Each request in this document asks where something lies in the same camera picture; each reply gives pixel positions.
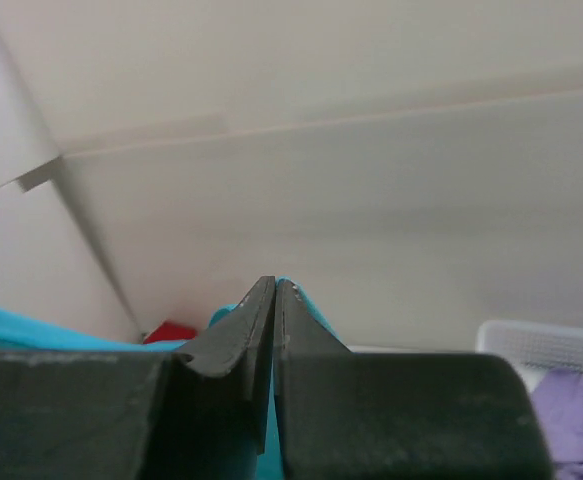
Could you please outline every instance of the white plastic basket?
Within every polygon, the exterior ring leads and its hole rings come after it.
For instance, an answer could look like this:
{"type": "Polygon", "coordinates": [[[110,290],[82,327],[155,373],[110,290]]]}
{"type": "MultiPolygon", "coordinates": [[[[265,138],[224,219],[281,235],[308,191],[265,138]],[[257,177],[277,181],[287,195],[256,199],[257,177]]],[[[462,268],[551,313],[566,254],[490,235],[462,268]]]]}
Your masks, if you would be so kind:
{"type": "Polygon", "coordinates": [[[478,331],[476,350],[514,365],[583,372],[583,328],[515,320],[489,320],[478,331]]]}

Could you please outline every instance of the red cloth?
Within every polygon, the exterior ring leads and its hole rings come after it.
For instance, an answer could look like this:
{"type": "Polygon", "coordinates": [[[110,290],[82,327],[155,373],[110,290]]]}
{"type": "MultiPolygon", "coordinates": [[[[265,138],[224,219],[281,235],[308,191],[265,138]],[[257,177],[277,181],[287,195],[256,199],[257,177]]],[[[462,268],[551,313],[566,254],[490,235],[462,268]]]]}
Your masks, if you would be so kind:
{"type": "Polygon", "coordinates": [[[172,320],[167,320],[151,332],[142,342],[143,344],[162,342],[165,340],[191,340],[197,337],[195,328],[180,325],[172,320]]]}

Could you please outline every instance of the purple cloth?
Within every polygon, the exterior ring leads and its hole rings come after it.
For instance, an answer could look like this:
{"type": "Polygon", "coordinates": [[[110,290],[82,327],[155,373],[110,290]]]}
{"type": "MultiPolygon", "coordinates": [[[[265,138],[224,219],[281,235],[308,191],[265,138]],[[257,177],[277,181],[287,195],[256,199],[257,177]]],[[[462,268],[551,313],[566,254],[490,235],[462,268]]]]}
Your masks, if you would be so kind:
{"type": "Polygon", "coordinates": [[[560,480],[583,479],[583,374],[554,370],[532,394],[560,480]]]}

